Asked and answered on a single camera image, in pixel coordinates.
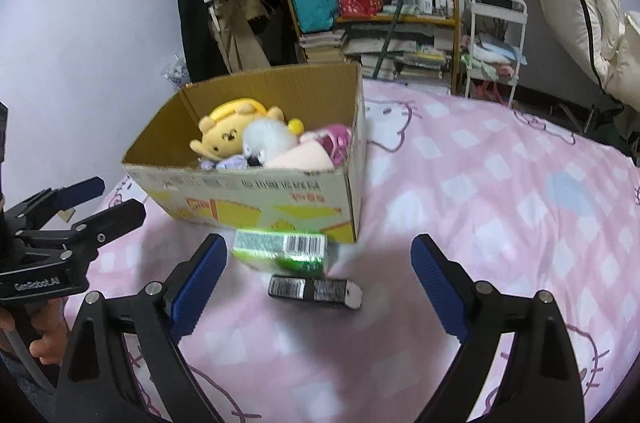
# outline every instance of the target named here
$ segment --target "black handle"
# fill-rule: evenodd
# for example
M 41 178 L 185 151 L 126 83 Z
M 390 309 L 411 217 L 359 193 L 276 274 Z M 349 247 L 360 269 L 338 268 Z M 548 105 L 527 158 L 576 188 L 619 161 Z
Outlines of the black handle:
M 15 321 L 15 331 L 7 334 L 11 345 L 14 347 L 14 352 L 38 384 L 40 384 L 38 381 L 40 374 L 36 369 L 44 375 L 46 380 L 55 389 L 58 386 L 60 367 L 58 365 L 43 365 L 39 358 L 33 358 L 29 352 L 31 342 L 34 340 L 40 340 L 42 337 L 31 325 L 31 316 L 27 306 L 6 306 L 5 309 L 11 313 Z

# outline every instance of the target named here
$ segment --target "human hand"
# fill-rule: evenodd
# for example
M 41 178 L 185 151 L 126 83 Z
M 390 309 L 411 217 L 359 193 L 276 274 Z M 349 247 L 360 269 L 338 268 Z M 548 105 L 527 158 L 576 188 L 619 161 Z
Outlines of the human hand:
M 31 342 L 29 352 L 34 358 L 39 358 L 43 365 L 60 364 L 65 355 L 68 340 L 68 327 L 63 315 L 65 299 L 56 298 L 47 301 L 47 305 L 31 317 L 31 325 L 42 336 L 40 340 Z M 13 331 L 14 318 L 0 308 L 0 329 Z M 6 340 L 4 333 L 0 333 L 0 347 L 13 354 L 14 351 Z

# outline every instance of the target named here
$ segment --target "screw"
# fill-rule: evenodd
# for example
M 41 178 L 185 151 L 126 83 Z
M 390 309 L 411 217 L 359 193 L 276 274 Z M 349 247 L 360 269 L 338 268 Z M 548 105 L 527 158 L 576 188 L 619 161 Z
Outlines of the screw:
M 162 291 L 162 284 L 159 282 L 150 282 L 145 286 L 145 293 L 147 295 L 157 295 Z
M 538 298 L 545 304 L 551 304 L 554 301 L 554 296 L 544 289 L 538 293 Z
M 482 295 L 489 295 L 494 290 L 494 287 L 484 280 L 476 282 L 476 291 Z
M 100 299 L 100 293 L 98 293 L 97 291 L 90 291 L 84 297 L 84 301 L 87 304 L 95 304 L 96 302 L 98 302 L 99 299 Z

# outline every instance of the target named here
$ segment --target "wooden shelf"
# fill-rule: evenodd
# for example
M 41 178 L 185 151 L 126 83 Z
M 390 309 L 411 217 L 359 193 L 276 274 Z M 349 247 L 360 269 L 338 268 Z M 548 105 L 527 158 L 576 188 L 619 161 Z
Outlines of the wooden shelf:
M 338 17 L 336 24 L 344 24 L 347 22 L 391 22 L 392 16 L 374 15 L 373 17 Z M 456 25 L 454 18 L 401 15 L 398 22 L 413 22 L 418 24 L 434 24 L 435 26 L 451 26 Z

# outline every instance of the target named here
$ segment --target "bed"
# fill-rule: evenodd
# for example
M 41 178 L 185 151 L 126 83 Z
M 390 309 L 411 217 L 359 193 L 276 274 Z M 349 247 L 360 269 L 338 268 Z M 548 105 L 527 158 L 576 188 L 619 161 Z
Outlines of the bed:
M 330 272 L 361 286 L 362 309 L 271 299 L 269 276 L 230 258 L 194 334 L 180 343 L 217 410 L 227 422 L 414 421 L 458 348 L 411 269 L 410 243 L 429 233 L 473 279 L 509 294 L 553 292 L 590 421 L 640 351 L 640 180 L 631 160 L 496 104 L 371 81 L 365 96 L 359 239 L 339 248 Z M 138 292 L 209 232 L 145 204 L 143 227 L 91 265 L 91 289 Z M 233 232 L 220 233 L 230 245 Z M 67 304 L 70 325 L 81 302 Z M 127 338 L 148 409 L 166 417 Z M 504 338 L 474 417 L 490 406 L 509 349 Z

